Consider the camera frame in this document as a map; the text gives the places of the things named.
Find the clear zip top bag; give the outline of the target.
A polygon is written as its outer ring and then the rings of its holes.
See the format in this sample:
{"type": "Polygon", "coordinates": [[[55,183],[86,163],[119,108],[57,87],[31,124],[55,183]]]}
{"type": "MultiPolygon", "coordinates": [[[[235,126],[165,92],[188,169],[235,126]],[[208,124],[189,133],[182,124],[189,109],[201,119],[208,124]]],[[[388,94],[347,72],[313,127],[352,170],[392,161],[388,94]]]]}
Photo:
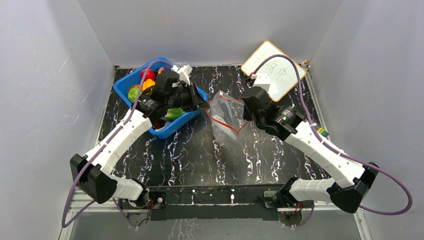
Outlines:
{"type": "Polygon", "coordinates": [[[219,90],[208,101],[206,114],[211,120],[212,134],[220,147],[228,150],[240,146],[252,130],[251,122],[244,119],[245,104],[219,90]]]}

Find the green toy lettuce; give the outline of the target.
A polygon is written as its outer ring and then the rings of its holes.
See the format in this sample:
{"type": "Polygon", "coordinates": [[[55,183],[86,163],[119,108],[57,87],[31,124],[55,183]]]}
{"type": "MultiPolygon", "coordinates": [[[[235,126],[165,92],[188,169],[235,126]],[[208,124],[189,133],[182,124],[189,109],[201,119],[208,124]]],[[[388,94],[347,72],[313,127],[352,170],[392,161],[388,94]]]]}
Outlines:
{"type": "Polygon", "coordinates": [[[165,114],[165,116],[161,117],[161,119],[164,120],[164,121],[166,121],[166,122],[173,122],[174,120],[176,120],[177,118],[179,118],[184,113],[185,112],[180,107],[169,108],[167,110],[167,113],[165,114]]]}

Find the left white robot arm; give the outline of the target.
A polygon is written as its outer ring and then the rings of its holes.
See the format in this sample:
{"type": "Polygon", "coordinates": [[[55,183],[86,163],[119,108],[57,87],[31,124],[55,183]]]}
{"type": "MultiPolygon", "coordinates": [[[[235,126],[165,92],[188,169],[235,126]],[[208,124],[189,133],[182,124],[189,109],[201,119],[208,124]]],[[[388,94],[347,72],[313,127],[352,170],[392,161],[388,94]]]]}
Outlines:
{"type": "Polygon", "coordinates": [[[181,108],[188,113],[209,107],[193,82],[181,80],[173,70],[163,70],[107,137],[84,155],[75,154],[70,159],[76,186],[98,204],[109,199],[125,199],[137,208],[144,208],[150,200],[149,188],[138,180],[113,176],[118,160],[168,109],[181,108]]]}

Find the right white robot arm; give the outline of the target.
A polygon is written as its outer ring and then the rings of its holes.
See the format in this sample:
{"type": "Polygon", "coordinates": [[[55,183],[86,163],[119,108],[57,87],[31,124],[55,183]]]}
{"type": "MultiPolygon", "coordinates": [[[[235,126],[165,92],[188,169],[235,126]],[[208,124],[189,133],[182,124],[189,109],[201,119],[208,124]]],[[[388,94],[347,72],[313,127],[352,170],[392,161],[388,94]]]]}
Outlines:
{"type": "Polygon", "coordinates": [[[303,201],[323,201],[333,203],[347,213],[357,211],[377,176],[376,170],[343,158],[325,147],[330,141],[315,136],[315,130],[301,112],[274,102],[263,88],[251,87],[241,98],[245,119],[301,150],[330,175],[330,178],[321,180],[292,177],[273,196],[274,203],[281,201],[288,207],[295,207],[303,201]]]}

